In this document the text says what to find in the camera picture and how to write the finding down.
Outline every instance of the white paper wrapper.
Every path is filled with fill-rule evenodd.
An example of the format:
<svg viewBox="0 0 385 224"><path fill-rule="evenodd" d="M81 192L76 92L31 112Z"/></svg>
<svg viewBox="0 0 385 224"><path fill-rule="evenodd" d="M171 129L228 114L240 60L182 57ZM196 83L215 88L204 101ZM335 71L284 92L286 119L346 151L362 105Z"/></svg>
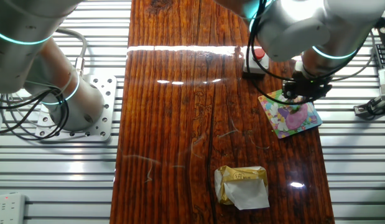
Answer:
<svg viewBox="0 0 385 224"><path fill-rule="evenodd" d="M226 205L234 204L239 210L267 208L268 183L263 167L220 167L215 171L217 199Z"/></svg>

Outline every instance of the wooden table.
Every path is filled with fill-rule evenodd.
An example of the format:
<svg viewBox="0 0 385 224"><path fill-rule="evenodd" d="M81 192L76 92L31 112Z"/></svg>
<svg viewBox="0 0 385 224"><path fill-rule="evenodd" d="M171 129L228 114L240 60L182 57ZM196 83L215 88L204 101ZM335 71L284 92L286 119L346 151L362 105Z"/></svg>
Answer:
<svg viewBox="0 0 385 224"><path fill-rule="evenodd" d="M271 132L241 79L247 42L242 20L211 0L132 1L111 223L334 223L318 129ZM220 205L223 165L266 168L270 208Z"/></svg>

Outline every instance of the cartoon illustration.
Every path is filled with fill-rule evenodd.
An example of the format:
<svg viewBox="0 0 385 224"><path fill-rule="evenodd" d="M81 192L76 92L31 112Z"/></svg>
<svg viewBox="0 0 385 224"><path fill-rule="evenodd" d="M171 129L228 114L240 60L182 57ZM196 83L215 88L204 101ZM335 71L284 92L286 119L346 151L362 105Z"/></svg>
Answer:
<svg viewBox="0 0 385 224"><path fill-rule="evenodd" d="M286 101L282 96L282 90L269 95L277 100ZM293 106L280 105L265 96L260 96L259 101L278 138L284 138L322 124L312 103Z"/></svg>

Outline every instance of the white robotic arm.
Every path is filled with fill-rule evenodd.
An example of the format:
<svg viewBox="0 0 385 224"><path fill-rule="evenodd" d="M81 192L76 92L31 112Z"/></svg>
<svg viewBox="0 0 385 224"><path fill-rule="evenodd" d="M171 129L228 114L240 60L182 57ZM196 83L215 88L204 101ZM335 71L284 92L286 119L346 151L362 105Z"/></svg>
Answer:
<svg viewBox="0 0 385 224"><path fill-rule="evenodd" d="M266 73L284 80L282 90L286 98L305 97L300 103L285 103L290 105L325 96L332 88L329 82L334 73L358 53L385 10L385 0L259 2L259 9L249 26L248 47L257 38L268 56L278 62L302 53L302 62L296 63L293 78L272 74L256 61Z"/></svg>

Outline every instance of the emergency stop button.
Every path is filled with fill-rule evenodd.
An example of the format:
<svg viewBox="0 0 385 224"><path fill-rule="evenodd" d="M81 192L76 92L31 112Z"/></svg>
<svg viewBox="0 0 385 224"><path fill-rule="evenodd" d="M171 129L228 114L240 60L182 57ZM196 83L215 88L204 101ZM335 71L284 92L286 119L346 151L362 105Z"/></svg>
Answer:
<svg viewBox="0 0 385 224"><path fill-rule="evenodd" d="M262 48L254 49L254 54L258 60L261 60L264 56L266 56L266 53Z"/></svg>

